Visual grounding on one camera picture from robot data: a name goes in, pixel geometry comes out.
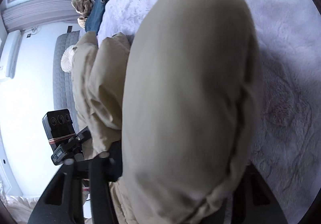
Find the quilted pad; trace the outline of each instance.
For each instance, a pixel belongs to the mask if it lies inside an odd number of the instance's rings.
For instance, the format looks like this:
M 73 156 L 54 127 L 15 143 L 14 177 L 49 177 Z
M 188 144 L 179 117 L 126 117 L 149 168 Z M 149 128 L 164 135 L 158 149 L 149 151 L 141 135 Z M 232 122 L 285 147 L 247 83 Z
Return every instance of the quilted pad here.
M 69 109 L 73 127 L 76 132 L 79 131 L 77 122 L 77 112 L 73 100 L 73 86 L 71 83 L 71 74 L 65 73 L 60 66 L 61 57 L 64 51 L 70 46 L 75 45 L 79 39 L 79 31 L 60 35 L 57 38 L 54 63 L 53 63 L 53 93 L 54 109 Z

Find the camera lens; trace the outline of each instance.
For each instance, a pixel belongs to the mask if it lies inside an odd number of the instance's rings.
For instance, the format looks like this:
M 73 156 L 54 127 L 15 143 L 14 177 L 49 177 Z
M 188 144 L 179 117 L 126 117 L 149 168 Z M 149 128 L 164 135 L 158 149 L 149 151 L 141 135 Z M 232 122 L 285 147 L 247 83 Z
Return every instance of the camera lens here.
M 52 125 L 56 125 L 56 124 L 57 124 L 57 121 L 56 121 L 55 118 L 51 118 L 51 124 L 52 124 Z
M 62 115 L 59 115 L 59 116 L 58 116 L 58 121 L 59 121 L 61 124 L 64 124 L 65 119 L 64 119 L 64 117 L 63 117 Z

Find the beige trousers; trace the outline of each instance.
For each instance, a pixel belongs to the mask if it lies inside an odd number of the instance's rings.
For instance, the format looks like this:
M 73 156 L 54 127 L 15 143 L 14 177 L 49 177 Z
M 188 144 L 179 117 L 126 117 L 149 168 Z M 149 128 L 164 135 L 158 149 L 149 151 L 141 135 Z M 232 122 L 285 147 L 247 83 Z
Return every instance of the beige trousers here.
M 244 0 L 158 0 L 131 47 L 123 181 L 139 224 L 198 223 L 237 187 L 262 77 Z

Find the blue jeans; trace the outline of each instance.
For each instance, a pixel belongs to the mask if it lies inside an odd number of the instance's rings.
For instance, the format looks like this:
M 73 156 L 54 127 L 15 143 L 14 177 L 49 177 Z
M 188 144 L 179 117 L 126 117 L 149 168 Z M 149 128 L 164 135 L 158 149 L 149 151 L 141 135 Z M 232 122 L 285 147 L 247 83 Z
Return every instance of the blue jeans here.
M 105 12 L 105 5 L 109 0 L 95 0 L 92 11 L 85 23 L 85 31 L 94 31 L 98 34 L 100 24 L 102 23 L 102 16 Z

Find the fluffy white rug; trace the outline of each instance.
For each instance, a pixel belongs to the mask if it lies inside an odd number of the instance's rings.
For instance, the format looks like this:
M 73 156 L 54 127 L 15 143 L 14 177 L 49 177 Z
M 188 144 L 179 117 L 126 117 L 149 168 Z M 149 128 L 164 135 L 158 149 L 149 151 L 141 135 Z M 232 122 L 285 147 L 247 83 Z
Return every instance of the fluffy white rug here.
M 251 154 L 289 224 L 321 186 L 321 16 L 312 0 L 246 0 L 262 51 L 265 97 Z M 110 0 L 99 42 L 118 32 L 132 41 L 156 0 Z

